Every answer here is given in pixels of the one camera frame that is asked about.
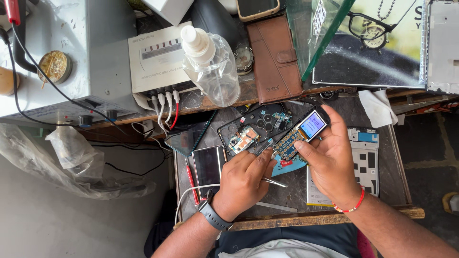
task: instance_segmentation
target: vkm logo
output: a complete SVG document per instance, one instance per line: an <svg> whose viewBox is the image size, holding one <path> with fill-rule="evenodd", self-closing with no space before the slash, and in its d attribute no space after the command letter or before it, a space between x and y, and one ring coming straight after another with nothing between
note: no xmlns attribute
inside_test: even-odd
<svg viewBox="0 0 459 258"><path fill-rule="evenodd" d="M275 90L279 90L279 85L275 86L275 87L270 87L270 88L267 88L266 89L268 92L270 91L275 91Z"/></svg>

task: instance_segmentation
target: gray floor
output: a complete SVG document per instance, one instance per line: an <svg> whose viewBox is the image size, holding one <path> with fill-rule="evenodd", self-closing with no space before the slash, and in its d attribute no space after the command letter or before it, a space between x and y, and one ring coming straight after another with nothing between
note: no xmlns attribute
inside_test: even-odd
<svg viewBox="0 0 459 258"><path fill-rule="evenodd" d="M459 115L414 115L394 128L413 204L425 210L416 222L459 250L459 216L442 206L444 194L459 191Z"/></svg>

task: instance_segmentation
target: leather flip cover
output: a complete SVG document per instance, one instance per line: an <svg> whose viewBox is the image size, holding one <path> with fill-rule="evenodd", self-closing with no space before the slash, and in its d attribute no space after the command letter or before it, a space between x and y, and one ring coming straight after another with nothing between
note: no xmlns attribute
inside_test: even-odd
<svg viewBox="0 0 459 258"><path fill-rule="evenodd" d="M258 102L298 97L303 92L297 55L284 16L247 26L252 46Z"/></svg>

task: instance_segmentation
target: red thread bracelet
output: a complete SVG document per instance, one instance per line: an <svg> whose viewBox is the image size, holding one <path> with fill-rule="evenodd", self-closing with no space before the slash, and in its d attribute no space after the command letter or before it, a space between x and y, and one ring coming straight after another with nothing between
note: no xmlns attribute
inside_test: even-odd
<svg viewBox="0 0 459 258"><path fill-rule="evenodd" d="M362 203L362 200L364 199L364 196L365 196L365 190L362 188L362 195L360 196L360 200L358 201L357 205L354 208L350 209L350 210L342 210L338 206L336 206L336 204L334 202L331 202L331 203L333 203L333 207L338 212L353 212L360 206L360 204Z"/></svg>

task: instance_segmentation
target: man's right hand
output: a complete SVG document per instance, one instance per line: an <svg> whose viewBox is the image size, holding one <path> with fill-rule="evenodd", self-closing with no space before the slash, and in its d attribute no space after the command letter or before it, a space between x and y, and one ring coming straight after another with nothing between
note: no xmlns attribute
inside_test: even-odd
<svg viewBox="0 0 459 258"><path fill-rule="evenodd" d="M331 127L320 134L322 140L295 142L295 148L311 166L317 188L339 208L348 210L359 201L361 188L355 181L352 149L343 118L331 107L322 105Z"/></svg>

